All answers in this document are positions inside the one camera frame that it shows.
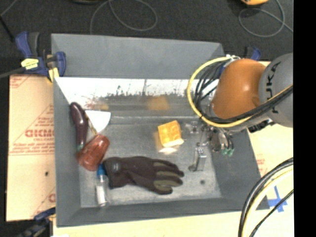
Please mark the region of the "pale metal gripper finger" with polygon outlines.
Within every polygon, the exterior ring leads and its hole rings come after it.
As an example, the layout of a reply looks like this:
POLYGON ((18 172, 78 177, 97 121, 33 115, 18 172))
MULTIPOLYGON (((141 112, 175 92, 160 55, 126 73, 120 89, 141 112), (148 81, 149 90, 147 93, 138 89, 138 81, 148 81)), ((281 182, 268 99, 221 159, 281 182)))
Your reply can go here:
POLYGON ((196 148, 194 161, 189 166, 189 171, 196 172, 196 171, 203 171, 204 166, 206 163, 207 155, 202 148, 196 148))
POLYGON ((185 124, 185 128, 190 134, 199 134, 199 123, 197 121, 191 121, 185 124))

